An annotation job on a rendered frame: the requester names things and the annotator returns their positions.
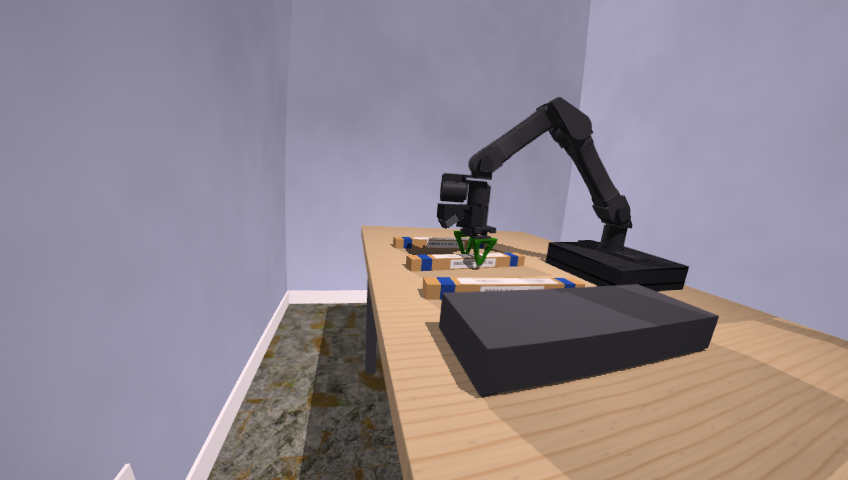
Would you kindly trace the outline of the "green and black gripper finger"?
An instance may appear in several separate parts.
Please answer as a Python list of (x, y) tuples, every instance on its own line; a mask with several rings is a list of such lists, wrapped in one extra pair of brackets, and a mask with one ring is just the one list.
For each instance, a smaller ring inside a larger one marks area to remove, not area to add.
[[(469, 253), (470, 253), (470, 250), (471, 250), (471, 248), (472, 248), (472, 241), (471, 241), (471, 237), (470, 237), (470, 236), (467, 236), (467, 235), (462, 234), (462, 231), (454, 231), (454, 235), (455, 235), (455, 238), (456, 238), (457, 243), (458, 243), (458, 245), (459, 245), (459, 248), (460, 248), (461, 254), (469, 254)], [(469, 237), (469, 241), (468, 241), (468, 246), (467, 246), (466, 252), (464, 251), (464, 247), (463, 247), (463, 243), (462, 243), (461, 237)]]
[[(482, 265), (486, 256), (488, 255), (488, 253), (491, 251), (491, 249), (497, 243), (497, 239), (496, 238), (491, 238), (491, 239), (474, 239), (474, 238), (471, 238), (471, 241), (472, 241), (476, 265)], [(487, 247), (486, 247), (481, 259), (479, 257), (479, 245), (480, 244), (487, 244)]]

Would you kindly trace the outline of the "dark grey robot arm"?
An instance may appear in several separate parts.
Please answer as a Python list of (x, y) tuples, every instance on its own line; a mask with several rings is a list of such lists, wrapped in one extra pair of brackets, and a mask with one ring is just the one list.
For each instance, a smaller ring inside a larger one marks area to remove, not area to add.
[[(612, 183), (596, 151), (591, 137), (593, 131), (590, 118), (561, 97), (539, 106), (535, 114), (493, 141), (491, 146), (474, 154), (477, 156), (473, 155), (468, 164), (471, 175), (442, 174), (440, 201), (463, 203), (468, 197), (467, 203), (489, 205), (491, 186), (486, 181), (466, 181), (466, 178), (492, 180), (494, 171), (547, 129), (551, 129), (548, 131), (554, 141), (565, 149), (575, 163), (590, 192), (597, 217), (606, 224), (601, 242), (578, 240), (577, 244), (630, 262), (649, 262), (649, 257), (625, 250), (627, 229), (632, 228), (630, 206), (626, 197), (620, 195)], [(484, 207), (445, 205), (459, 204), (438, 203), (437, 218), (442, 228), (450, 228), (455, 223), (482, 227)]]

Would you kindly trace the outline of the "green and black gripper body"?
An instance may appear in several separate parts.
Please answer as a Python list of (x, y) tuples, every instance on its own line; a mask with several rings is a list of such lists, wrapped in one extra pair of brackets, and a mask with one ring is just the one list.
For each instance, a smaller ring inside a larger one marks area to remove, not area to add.
[[(484, 207), (484, 216), (483, 216), (482, 227), (470, 227), (470, 226), (466, 226), (466, 225), (463, 225), (463, 224), (460, 224), (460, 223), (456, 223), (456, 227), (463, 228), (463, 229), (460, 229), (460, 231), (462, 231), (462, 234), (470, 236), (471, 238), (474, 238), (474, 239), (491, 239), (491, 236), (488, 236), (487, 232), (496, 233), (496, 228), (487, 225), (489, 205), (485, 205), (485, 206), (480, 205), (480, 207)], [(484, 229), (489, 229), (489, 230), (484, 230)], [(480, 235), (478, 235), (478, 234), (480, 234)]]

